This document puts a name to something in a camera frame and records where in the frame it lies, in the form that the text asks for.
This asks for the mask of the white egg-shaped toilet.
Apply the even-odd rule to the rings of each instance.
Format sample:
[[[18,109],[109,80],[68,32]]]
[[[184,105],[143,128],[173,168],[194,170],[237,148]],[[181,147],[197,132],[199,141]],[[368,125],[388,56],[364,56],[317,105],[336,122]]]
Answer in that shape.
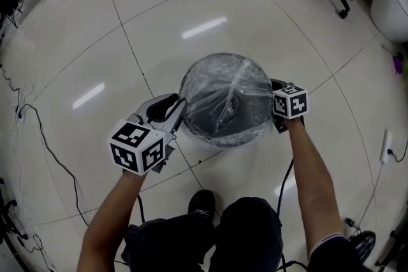
[[[408,42],[408,0],[372,0],[370,16],[386,39]]]

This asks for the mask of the person's right forearm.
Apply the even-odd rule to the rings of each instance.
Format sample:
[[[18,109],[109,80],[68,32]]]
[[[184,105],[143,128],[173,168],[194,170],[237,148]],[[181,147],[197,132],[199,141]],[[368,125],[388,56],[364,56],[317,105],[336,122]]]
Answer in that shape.
[[[331,175],[299,118],[286,120],[307,254],[329,236],[342,234]]]

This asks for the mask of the person's dark shirt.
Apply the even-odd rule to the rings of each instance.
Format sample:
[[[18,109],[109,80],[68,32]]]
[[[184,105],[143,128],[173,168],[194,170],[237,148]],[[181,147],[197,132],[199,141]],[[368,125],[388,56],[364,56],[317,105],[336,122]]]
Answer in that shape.
[[[341,233],[319,241],[309,254],[308,272],[363,272],[355,248]]]

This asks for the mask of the person's black left shoe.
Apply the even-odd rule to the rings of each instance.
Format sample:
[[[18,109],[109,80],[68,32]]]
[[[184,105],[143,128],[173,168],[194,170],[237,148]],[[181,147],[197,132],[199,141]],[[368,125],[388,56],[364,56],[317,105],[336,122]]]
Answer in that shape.
[[[200,213],[213,220],[215,214],[215,196],[211,190],[199,190],[191,198],[188,213]]]

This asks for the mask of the person's dark trousers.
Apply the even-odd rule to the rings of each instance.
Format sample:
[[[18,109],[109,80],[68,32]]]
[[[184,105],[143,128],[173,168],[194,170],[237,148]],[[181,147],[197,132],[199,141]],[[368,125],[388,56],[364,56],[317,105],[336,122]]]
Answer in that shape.
[[[283,243],[281,222],[262,198],[242,197],[213,225],[203,213],[129,225],[121,254],[131,272],[276,272]]]

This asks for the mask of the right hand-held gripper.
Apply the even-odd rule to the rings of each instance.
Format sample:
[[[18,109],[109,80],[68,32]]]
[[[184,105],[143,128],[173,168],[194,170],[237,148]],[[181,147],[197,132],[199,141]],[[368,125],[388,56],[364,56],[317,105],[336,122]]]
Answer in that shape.
[[[278,133],[284,133],[285,120],[299,118],[309,112],[309,93],[291,82],[270,79],[273,90],[273,124]]]

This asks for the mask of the long white power strip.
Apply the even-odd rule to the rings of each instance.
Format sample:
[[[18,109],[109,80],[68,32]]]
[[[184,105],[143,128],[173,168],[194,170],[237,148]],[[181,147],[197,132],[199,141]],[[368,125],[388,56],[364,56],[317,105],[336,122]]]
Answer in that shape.
[[[391,151],[392,137],[393,137],[392,133],[386,129],[384,131],[381,154],[379,158],[381,164],[386,164],[388,162],[388,159],[390,157],[390,151]]]

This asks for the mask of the black chair base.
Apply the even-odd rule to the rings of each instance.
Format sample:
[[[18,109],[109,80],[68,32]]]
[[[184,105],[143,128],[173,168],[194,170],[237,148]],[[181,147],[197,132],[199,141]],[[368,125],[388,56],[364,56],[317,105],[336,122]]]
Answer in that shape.
[[[0,188],[0,225],[3,230],[17,237],[18,242],[21,245],[23,240],[28,240],[28,235],[26,233],[21,233],[18,227],[15,225],[13,219],[11,218],[11,207],[16,207],[16,200],[12,199],[6,202],[3,199],[3,194]]]

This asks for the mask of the black tufted round stool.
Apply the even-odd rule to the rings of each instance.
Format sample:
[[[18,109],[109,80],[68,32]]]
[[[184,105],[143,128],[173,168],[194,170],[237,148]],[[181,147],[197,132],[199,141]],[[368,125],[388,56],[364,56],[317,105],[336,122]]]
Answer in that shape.
[[[360,226],[351,218],[346,218],[344,222],[356,231],[356,234],[350,236],[348,240],[355,248],[360,262],[364,264],[375,247],[376,234],[373,231],[362,231]]]

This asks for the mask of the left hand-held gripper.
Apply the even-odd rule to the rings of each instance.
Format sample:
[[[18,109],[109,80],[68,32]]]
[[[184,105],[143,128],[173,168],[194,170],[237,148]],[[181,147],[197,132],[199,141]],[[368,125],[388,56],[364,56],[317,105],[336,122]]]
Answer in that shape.
[[[176,93],[144,102],[120,120],[107,138],[112,162],[136,175],[160,173],[175,150],[170,142],[181,124],[187,101]]]

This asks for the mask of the person's left forearm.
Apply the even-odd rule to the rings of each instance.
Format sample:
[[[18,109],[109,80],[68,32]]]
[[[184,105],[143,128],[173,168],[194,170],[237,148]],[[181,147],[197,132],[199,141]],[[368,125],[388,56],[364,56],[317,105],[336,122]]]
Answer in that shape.
[[[76,272],[114,272],[114,260],[146,176],[126,171],[91,220]]]

